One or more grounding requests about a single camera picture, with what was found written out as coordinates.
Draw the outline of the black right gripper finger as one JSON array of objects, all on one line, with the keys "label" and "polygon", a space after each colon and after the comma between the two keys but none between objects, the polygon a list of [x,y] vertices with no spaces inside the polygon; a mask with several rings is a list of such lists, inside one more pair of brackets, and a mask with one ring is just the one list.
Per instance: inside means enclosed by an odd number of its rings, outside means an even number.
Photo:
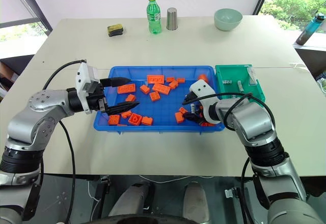
[{"label": "black right gripper finger", "polygon": [[203,118],[194,113],[184,113],[183,117],[189,121],[195,122],[196,124],[201,125],[203,123]]},{"label": "black right gripper finger", "polygon": [[183,104],[183,105],[189,104],[192,100],[197,99],[197,98],[198,98],[198,96],[197,96],[194,92],[189,92],[189,93],[185,96],[185,98],[184,98],[182,104]]}]

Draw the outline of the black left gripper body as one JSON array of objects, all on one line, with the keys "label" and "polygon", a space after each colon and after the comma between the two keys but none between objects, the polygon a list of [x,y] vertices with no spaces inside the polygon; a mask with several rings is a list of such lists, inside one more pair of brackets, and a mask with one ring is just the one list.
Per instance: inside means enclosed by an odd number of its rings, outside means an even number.
[{"label": "black left gripper body", "polygon": [[86,96],[87,104],[90,112],[101,111],[106,112],[107,101],[104,94],[104,88],[106,87],[107,79],[100,79],[99,82],[92,82],[87,89],[88,95]]}]

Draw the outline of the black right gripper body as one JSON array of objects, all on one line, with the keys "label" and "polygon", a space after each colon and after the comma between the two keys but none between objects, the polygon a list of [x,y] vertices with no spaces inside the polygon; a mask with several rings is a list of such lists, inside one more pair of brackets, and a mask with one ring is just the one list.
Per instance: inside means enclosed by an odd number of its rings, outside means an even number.
[{"label": "black right gripper body", "polygon": [[195,118],[196,119],[203,119],[203,106],[200,104],[195,104]]}]

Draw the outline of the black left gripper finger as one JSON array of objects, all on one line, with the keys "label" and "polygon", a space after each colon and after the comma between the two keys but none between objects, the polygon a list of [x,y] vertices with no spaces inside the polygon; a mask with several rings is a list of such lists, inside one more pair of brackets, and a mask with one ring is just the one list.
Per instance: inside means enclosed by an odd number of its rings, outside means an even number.
[{"label": "black left gripper finger", "polygon": [[119,87],[131,82],[130,79],[125,77],[112,77],[100,79],[100,83],[103,87]]},{"label": "black left gripper finger", "polygon": [[133,102],[121,102],[121,103],[119,103],[117,105],[107,107],[105,109],[105,113],[108,116],[117,115],[117,114],[121,114],[121,113],[127,112],[127,111],[133,109],[134,107],[136,107],[138,105],[139,105],[139,102],[137,102],[137,101],[133,101]]}]

